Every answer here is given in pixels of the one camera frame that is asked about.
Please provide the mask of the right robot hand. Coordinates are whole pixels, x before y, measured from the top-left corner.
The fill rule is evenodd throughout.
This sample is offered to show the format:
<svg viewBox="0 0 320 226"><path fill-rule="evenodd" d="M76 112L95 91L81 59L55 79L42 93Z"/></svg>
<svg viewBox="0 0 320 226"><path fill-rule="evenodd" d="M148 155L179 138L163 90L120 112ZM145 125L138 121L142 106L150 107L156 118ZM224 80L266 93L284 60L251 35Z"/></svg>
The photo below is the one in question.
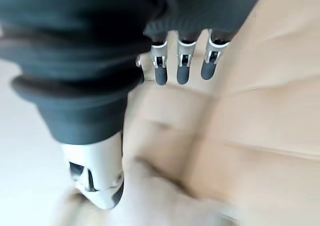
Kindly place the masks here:
<svg viewBox="0 0 320 226"><path fill-rule="evenodd" d="M75 187L100 209L123 194L128 94L168 79L168 32L177 33L177 82L189 80L197 40L209 31L201 77L218 60L258 0L0 0L0 56L19 65L13 89L34 103L62 144Z"/></svg>

